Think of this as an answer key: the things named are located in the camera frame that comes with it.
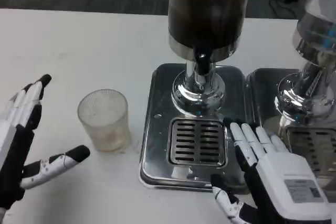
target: white table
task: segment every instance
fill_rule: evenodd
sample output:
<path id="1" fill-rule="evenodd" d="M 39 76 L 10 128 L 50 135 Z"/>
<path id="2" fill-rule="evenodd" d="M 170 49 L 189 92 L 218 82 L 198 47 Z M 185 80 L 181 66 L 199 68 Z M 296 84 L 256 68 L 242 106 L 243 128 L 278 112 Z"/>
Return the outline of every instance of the white table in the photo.
<path id="1" fill-rule="evenodd" d="M 239 49 L 224 64 L 244 74 L 300 67 L 291 44 L 295 25 L 246 19 Z M 0 28 L 0 104 L 42 74 L 53 77 L 28 162 L 79 144 L 91 149 L 71 172 L 27 191 L 5 223 L 228 223 L 209 193 L 147 189 L 138 181 L 152 72 L 184 62 L 169 48 L 167 17 L 2 9 Z M 77 119 L 81 98 L 101 88 L 128 100 L 133 142 L 123 154 L 95 151 Z"/>

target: coffee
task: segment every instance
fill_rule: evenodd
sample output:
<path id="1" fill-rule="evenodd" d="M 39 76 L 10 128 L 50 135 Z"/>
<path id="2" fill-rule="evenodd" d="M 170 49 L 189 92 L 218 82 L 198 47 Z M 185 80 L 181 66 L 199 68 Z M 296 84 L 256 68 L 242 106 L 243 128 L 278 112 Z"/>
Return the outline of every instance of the coffee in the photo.
<path id="1" fill-rule="evenodd" d="M 190 48 L 222 48 L 237 40 L 243 18 L 243 0 L 174 0 L 169 32 Z"/>

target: label on robot hand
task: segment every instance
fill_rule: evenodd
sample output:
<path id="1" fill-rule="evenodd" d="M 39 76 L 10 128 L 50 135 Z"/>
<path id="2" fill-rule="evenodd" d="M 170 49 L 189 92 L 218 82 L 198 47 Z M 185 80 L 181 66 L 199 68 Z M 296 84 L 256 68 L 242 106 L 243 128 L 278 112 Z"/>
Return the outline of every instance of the label on robot hand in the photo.
<path id="1" fill-rule="evenodd" d="M 295 203 L 323 202 L 323 198 L 311 179 L 285 179 L 287 189 Z"/>

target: ribbed plastic cup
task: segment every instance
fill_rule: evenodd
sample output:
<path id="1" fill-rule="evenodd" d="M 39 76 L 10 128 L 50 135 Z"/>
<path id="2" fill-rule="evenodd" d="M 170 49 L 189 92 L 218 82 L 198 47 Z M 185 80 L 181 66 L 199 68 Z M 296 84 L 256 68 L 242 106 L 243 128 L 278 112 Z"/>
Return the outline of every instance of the ribbed plastic cup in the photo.
<path id="1" fill-rule="evenodd" d="M 120 151 L 130 140 L 128 104 L 116 90 L 102 89 L 84 97 L 78 105 L 78 118 L 100 151 Z"/>

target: robotic hand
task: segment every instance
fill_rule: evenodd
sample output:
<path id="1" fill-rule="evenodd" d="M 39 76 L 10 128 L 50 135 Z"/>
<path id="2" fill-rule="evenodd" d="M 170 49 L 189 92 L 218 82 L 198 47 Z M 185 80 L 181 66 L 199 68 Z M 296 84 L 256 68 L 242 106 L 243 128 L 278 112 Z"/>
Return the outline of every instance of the robotic hand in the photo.
<path id="1" fill-rule="evenodd" d="M 15 94 L 0 115 L 0 223 L 26 189 L 41 185 L 90 155 L 84 145 L 64 154 L 24 165 L 42 112 L 40 100 L 51 81 L 46 74 Z"/>
<path id="2" fill-rule="evenodd" d="M 258 209 L 234 196 L 219 174 L 211 183 L 216 201 L 233 224 L 331 223 L 328 201 L 306 159 L 290 153 L 262 127 L 231 123 L 240 168 Z"/>

